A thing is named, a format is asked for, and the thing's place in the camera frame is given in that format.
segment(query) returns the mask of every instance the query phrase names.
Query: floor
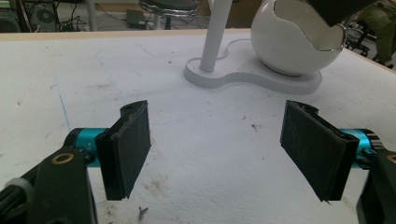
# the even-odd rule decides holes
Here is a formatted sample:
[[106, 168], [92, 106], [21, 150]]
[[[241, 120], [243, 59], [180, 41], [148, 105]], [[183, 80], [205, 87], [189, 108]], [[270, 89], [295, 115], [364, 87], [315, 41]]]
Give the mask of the floor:
[[[60, 3], [57, 7], [59, 21], [66, 22], [71, 18], [76, 29], [89, 31], [87, 8], [85, 3], [70, 4]], [[144, 13], [147, 21], [153, 20], [153, 15]], [[115, 11], [96, 11], [96, 22], [98, 31], [132, 31], [126, 22], [126, 9], [123, 12]], [[209, 24], [209, 17], [197, 16], [196, 18], [173, 19], [172, 29], [205, 29]]]

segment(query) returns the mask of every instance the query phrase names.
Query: chair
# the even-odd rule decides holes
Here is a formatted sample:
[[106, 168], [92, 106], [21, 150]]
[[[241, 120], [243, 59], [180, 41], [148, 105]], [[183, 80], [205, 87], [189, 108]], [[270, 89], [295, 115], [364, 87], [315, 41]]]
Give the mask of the chair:
[[194, 0], [140, 0], [139, 5], [154, 14], [153, 29], [160, 29], [161, 17], [165, 17], [164, 29], [170, 30], [171, 18], [196, 16], [199, 4]]
[[363, 42], [363, 40], [368, 35], [375, 36], [375, 34], [364, 21], [358, 21], [357, 24], [359, 25], [359, 29], [361, 30], [361, 36], [359, 38], [355, 38], [349, 35], [346, 40], [346, 48], [351, 50], [361, 50], [361, 56], [367, 57], [370, 49], [364, 46], [361, 42]]

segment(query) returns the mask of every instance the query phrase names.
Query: white pole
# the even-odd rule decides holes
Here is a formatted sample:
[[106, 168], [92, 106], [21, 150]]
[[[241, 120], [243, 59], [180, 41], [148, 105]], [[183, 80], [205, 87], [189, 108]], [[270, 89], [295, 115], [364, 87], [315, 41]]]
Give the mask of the white pole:
[[224, 34], [228, 14], [233, 0], [216, 0], [212, 7], [209, 28], [207, 29], [204, 52], [199, 68], [207, 73], [215, 70], [221, 39]]
[[97, 31], [96, 25], [96, 9], [94, 0], [87, 0], [87, 11], [88, 11], [88, 23], [90, 25], [90, 31]]
[[210, 10], [212, 10], [213, 3], [214, 3], [214, 2], [215, 2], [215, 0], [207, 0], [207, 3], [209, 4]]
[[154, 14], [154, 30], [161, 30], [161, 16]]

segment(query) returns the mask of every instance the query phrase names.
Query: scratch mark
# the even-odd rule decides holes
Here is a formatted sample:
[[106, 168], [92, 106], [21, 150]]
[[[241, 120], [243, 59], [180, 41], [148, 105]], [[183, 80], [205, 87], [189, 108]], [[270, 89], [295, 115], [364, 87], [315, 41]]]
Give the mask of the scratch mark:
[[101, 65], [101, 67], [103, 68], [103, 70], [105, 71], [105, 74], [107, 76], [107, 78], [110, 81], [110, 84], [114, 87], [116, 87], [116, 89], [119, 91], [119, 98], [122, 98], [122, 90], [120, 90], [119, 86], [117, 85], [117, 83], [114, 81], [113, 76], [111, 76], [110, 72], [108, 71], [108, 69], [105, 66], [104, 61], [102, 60], [102, 58], [100, 57], [100, 54], [105, 51], [105, 49], [100, 50], [99, 52], [96, 53], [95, 58], [97, 61], [99, 61], [99, 64]]
[[64, 110], [64, 118], [66, 119], [66, 124], [67, 124], [67, 128], [69, 130], [69, 132], [71, 131], [70, 129], [70, 122], [69, 122], [69, 118], [67, 117], [67, 112], [66, 112], [66, 108], [64, 106], [64, 99], [62, 98], [62, 94], [61, 94], [61, 90], [59, 89], [59, 80], [58, 80], [58, 76], [56, 76], [56, 70], [55, 70], [55, 66], [53, 65], [53, 61], [50, 62], [51, 66], [52, 66], [52, 74], [55, 76], [55, 85], [52, 85], [51, 87], [57, 87], [58, 89], [58, 94], [59, 94], [59, 99], [61, 100], [61, 104], [62, 104], [62, 109]]
[[[264, 100], [265, 100], [265, 98], [262, 97], [262, 96], [251, 97], [251, 98], [245, 100], [243, 104], [246, 104], [246, 103], [257, 103], [257, 102], [261, 102], [261, 101], [264, 101]], [[169, 124], [173, 124], [173, 123], [178, 123], [178, 122], [181, 122], [181, 121], [184, 121], [184, 120], [194, 119], [194, 118], [201, 117], [201, 116], [206, 116], [209, 113], [219, 113], [220, 111], [224, 111], [224, 110], [229, 109], [229, 108], [234, 108], [235, 106], [240, 105], [240, 104], [241, 103], [231, 103], [231, 104], [226, 104], [226, 105], [216, 105], [216, 106], [213, 106], [212, 109], [207, 109], [207, 110], [204, 110], [204, 111], [197, 111], [197, 112], [188, 114], [188, 115], [180, 117], [180, 118], [169, 119], [169, 120], [160, 121], [160, 122], [150, 122], [150, 125], [169, 125]]]
[[146, 213], [148, 210], [149, 210], [148, 208], [142, 209], [142, 208], [139, 206], [139, 218], [138, 218], [139, 221], [141, 221], [141, 220], [143, 219], [143, 216], [145, 215], [145, 213]]
[[88, 89], [105, 89], [111, 87], [111, 84], [98, 84], [98, 85], [93, 85], [93, 86], [88, 86]]
[[153, 57], [155, 57], [155, 55], [154, 54], [152, 54], [152, 53], [150, 53], [150, 52], [148, 52], [142, 45], [138, 45], [138, 44], [135, 44], [136, 46], [138, 46], [139, 48], [141, 48], [143, 51], [145, 51], [147, 54], [149, 54], [149, 55], [151, 55], [151, 56], [153, 56]]
[[96, 205], [99, 205], [99, 204], [102, 204], [102, 203], [105, 203], [105, 202], [107, 202], [107, 200], [101, 201], [101, 202], [97, 203]]
[[250, 125], [250, 126], [254, 129], [254, 132], [257, 132], [258, 129], [261, 127], [260, 124], [259, 124], [259, 125], [257, 125], [257, 124], [252, 124], [252, 125]]
[[346, 207], [348, 207], [350, 210], [352, 210], [352, 211], [355, 210], [355, 206], [352, 203], [350, 203], [346, 197], [343, 196], [341, 198], [341, 202], [343, 202], [346, 205]]
[[66, 108], [64, 107], [64, 99], [62, 98], [62, 95], [60, 93], [59, 93], [59, 99], [61, 99], [62, 108], [64, 109], [64, 117], [66, 118], [67, 128], [69, 129], [69, 132], [70, 132], [71, 129], [70, 129], [69, 118], [67, 117]]
[[22, 165], [22, 164], [25, 164], [26, 162], [28, 162], [28, 161], [18, 162], [18, 163], [15, 163], [14, 166], [20, 166], [20, 165]]
[[51, 132], [47, 133], [46, 136], [44, 136], [44, 139], [48, 139], [50, 137]]
[[109, 215], [109, 216], [114, 216], [115, 215], [115, 212], [116, 212], [116, 207], [114, 207], [114, 205], [110, 205], [107, 209], [107, 214]]
[[145, 185], [145, 189], [147, 189], [154, 196], [157, 196], [159, 193], [163, 193], [163, 191], [166, 189], [164, 182], [167, 178], [168, 177], [162, 178], [160, 176], [160, 178], [152, 180], [149, 185]]

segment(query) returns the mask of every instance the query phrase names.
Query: white lamp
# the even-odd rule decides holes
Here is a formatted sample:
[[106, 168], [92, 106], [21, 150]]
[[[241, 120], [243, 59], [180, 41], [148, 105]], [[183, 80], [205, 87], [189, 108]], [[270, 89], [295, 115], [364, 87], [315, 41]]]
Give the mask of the white lamp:
[[315, 91], [321, 82], [319, 71], [297, 77], [280, 75], [262, 64], [249, 39], [232, 41], [224, 54], [218, 57], [231, 4], [232, 0], [214, 1], [202, 58], [193, 58], [186, 63], [186, 79], [204, 88], [217, 88], [229, 82], [243, 81], [292, 94]]

